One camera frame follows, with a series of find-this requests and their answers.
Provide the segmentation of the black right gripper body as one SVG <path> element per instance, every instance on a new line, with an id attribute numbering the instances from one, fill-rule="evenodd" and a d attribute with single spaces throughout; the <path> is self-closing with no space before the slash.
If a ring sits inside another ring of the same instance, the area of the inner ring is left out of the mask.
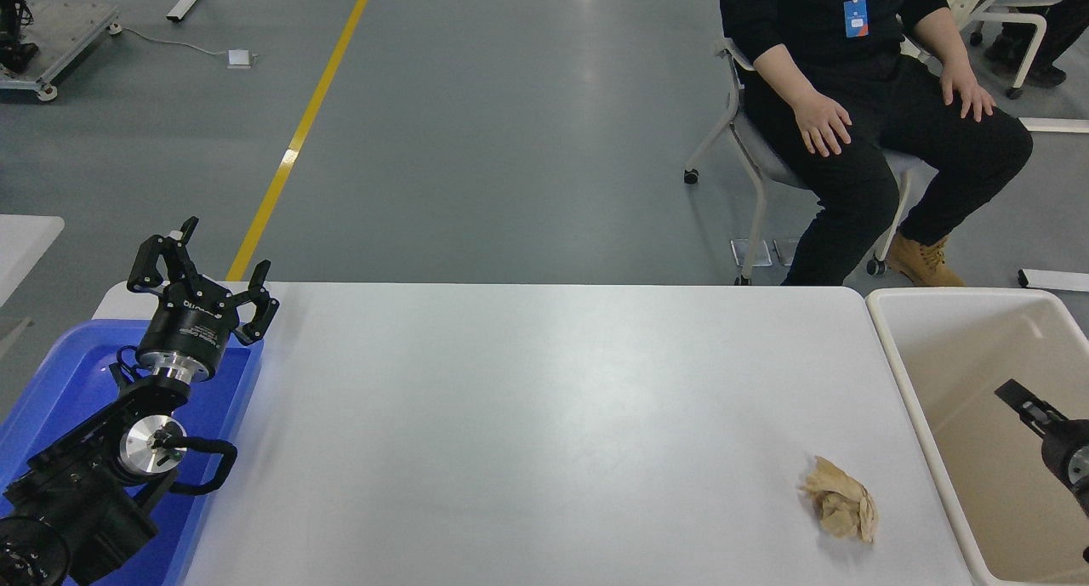
<path id="1" fill-rule="evenodd" d="M 1088 476 L 1088 420 L 1055 424 L 1043 439 L 1042 457 L 1059 481 L 1082 481 Z"/>

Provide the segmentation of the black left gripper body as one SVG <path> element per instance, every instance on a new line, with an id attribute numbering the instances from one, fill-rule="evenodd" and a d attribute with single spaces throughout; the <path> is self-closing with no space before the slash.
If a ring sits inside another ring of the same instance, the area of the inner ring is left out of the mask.
<path id="1" fill-rule="evenodd" d="M 201 290 L 197 298 L 174 296 L 162 291 L 151 323 L 137 346 L 140 366 L 151 369 L 160 355 L 176 353 L 197 361 L 203 369 L 217 369 L 228 345 L 231 329 L 215 304 L 227 300 L 229 290 Z"/>

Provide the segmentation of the person's right hand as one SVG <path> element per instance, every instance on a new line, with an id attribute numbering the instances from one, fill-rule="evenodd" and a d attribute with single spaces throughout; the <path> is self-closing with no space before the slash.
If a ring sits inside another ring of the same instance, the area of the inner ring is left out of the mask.
<path id="1" fill-rule="evenodd" d="M 795 122 L 807 152 L 830 158 L 845 151 L 852 143 L 847 109 L 820 91 L 805 91 L 790 101 Z"/>

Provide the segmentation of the person's left hand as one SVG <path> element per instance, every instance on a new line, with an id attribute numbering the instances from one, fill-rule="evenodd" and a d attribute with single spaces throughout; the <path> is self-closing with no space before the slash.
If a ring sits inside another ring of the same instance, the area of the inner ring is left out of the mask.
<path id="1" fill-rule="evenodd" d="M 957 108 L 958 117 L 980 123 L 995 114 L 995 98 L 980 85 L 968 59 L 942 60 L 938 83 L 943 103 Z"/>

